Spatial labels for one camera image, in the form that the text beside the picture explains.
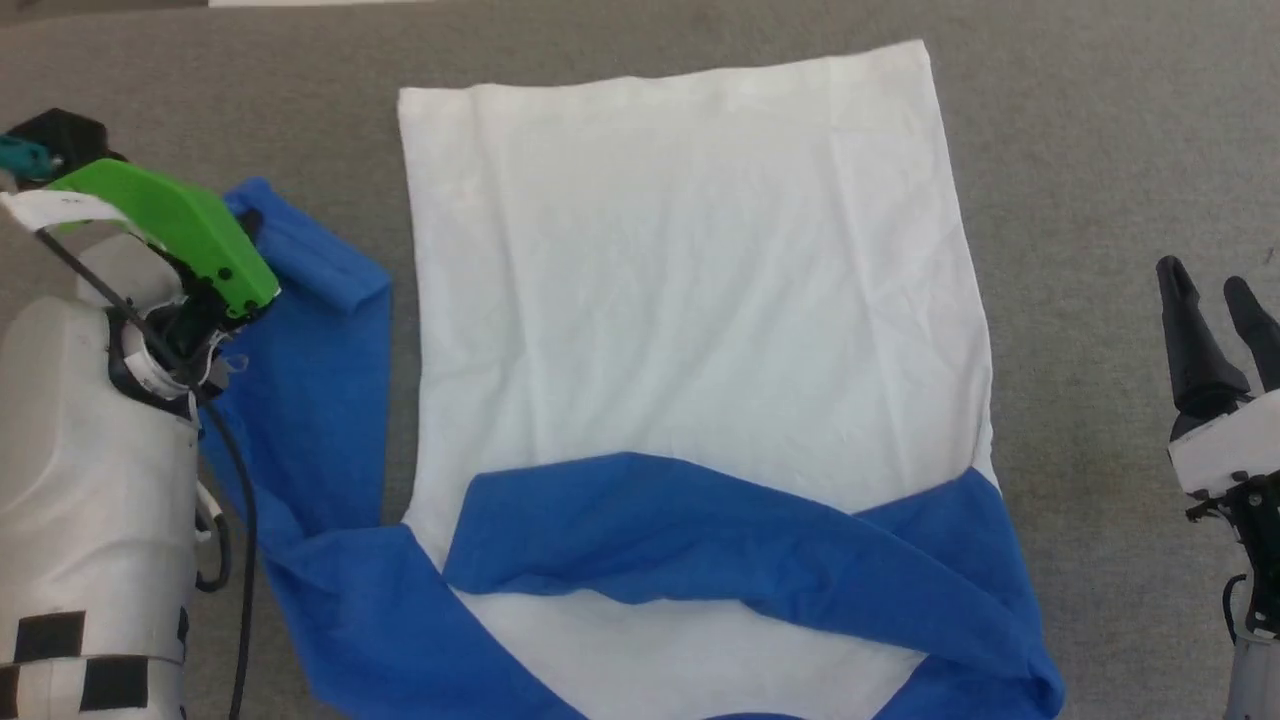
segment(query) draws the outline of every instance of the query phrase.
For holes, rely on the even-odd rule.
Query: cable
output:
[[[1235,644],[1235,618],[1231,615],[1231,591],[1243,583],[1248,575],[1235,575],[1222,587],[1222,619],[1226,620],[1226,633],[1231,635],[1231,644]]]
[[[110,286],[102,282],[102,278],[97,277],[93,270],[88,269],[79,258],[70,254],[63,243],[58,241],[54,236],[49,234],[47,231],[36,231],[36,240],[38,240],[45,247],[49,249],[59,260],[61,260],[67,266],[76,272],[79,277],[84,278],[93,290],[99,292],[108,302],[115,306],[116,310],[124,314],[125,318],[142,337],[147,341],[147,346],[155,350],[160,359],[164,360],[170,368],[173,368],[178,382],[187,386],[191,393],[196,396],[197,402],[205,407],[209,414],[209,420],[214,424],[218,434],[221,436],[223,442],[227,445],[227,452],[232,457],[232,464],[236,466],[236,474],[239,477],[241,489],[244,493],[244,528],[248,533],[248,541],[244,548],[244,594],[241,603],[241,632],[239,632],[239,648],[236,653],[236,683],[232,687],[232,706],[228,711],[228,717],[230,720],[238,720],[241,712],[241,703],[244,697],[244,678],[248,671],[248,641],[251,633],[251,625],[253,620],[253,577],[255,566],[257,564],[257,496],[253,493],[253,483],[248,478],[248,468],[244,465],[244,457],[241,455],[239,446],[236,445],[236,439],[232,437],[230,429],[227,427],[227,420],[223,414],[218,411],[218,407],[210,401],[209,395],[200,387],[198,383],[193,383],[192,378],[195,373],[191,372],[184,363],[178,359],[178,355],[169,347],[160,333],[151,328],[142,319],[142,315],[133,309],[132,305],[124,301]]]

